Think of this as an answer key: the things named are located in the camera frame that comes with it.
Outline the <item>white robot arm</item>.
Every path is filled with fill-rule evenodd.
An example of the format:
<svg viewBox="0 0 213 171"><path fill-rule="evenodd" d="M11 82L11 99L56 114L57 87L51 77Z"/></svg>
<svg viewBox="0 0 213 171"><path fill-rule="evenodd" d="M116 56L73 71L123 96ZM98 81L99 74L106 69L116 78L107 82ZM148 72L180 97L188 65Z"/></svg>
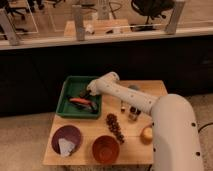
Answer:
<svg viewBox="0 0 213 171"><path fill-rule="evenodd" d="M91 80L92 96L109 94L152 117L154 171L204 171L192 105L178 94L154 96L124 87L116 72Z"/></svg>

